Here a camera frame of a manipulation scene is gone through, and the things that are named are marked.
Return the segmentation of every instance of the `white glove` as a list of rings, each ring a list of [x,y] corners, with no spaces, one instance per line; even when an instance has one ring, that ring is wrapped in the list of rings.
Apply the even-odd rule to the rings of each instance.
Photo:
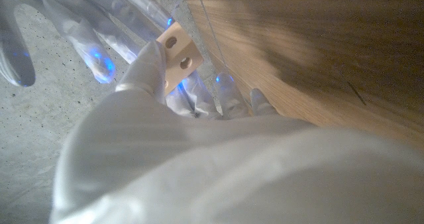
[[[0,0],[0,73],[21,86],[35,82],[34,68],[13,14],[23,3],[53,22],[101,83],[113,79],[115,65],[95,32],[128,63],[140,52],[140,46],[110,20],[108,13],[147,41],[155,40],[160,31],[142,12],[163,28],[173,22],[154,0]]]
[[[77,124],[57,167],[52,223],[424,221],[416,150],[275,115],[257,89],[260,116],[247,117],[225,74],[217,92],[231,120],[213,120],[220,115],[198,77],[165,98],[164,70],[163,48],[149,43]]]

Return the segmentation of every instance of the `wooden surface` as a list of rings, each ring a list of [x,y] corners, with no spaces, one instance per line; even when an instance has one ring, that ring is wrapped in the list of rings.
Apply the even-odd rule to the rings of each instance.
[[[423,0],[186,0],[242,94],[424,148]]]

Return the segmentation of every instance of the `wooden board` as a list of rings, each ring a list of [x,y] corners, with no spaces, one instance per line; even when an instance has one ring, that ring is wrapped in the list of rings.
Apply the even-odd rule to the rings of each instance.
[[[248,101],[424,148],[424,0],[186,0]]]

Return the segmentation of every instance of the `concrete floor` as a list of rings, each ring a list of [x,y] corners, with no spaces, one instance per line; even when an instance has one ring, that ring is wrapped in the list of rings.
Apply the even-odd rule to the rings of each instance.
[[[215,69],[183,0],[158,0],[192,35],[205,57],[198,69],[209,90]],[[62,143],[75,123],[112,92],[128,64],[106,46],[117,67],[99,84],[69,42],[33,8],[16,11],[36,70],[32,87],[0,78],[0,223],[46,223]]]

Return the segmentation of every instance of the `white fabric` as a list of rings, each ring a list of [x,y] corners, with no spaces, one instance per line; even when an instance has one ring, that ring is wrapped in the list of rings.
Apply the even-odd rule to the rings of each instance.
[[[163,59],[156,43],[144,51],[127,73],[154,70],[143,57]],[[121,83],[141,88],[112,93],[69,135],[51,223],[424,223],[418,151],[268,115],[259,91],[261,116],[182,117],[145,91],[156,91],[154,79],[136,79]],[[242,110],[225,107],[230,117]]]

